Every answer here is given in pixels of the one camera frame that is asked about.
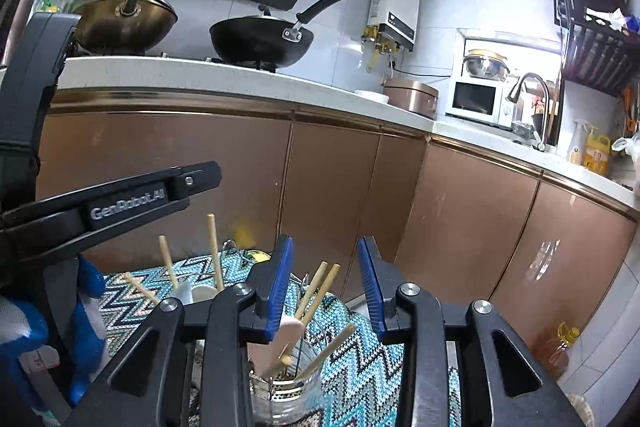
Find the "left blue white gloved hand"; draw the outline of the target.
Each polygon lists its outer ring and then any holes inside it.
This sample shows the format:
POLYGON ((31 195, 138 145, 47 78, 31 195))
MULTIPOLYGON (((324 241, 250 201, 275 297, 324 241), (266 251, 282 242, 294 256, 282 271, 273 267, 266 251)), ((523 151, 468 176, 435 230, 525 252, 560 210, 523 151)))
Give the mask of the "left blue white gloved hand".
POLYGON ((1 286, 1 419, 62 423, 108 362, 102 273, 76 256, 1 286))

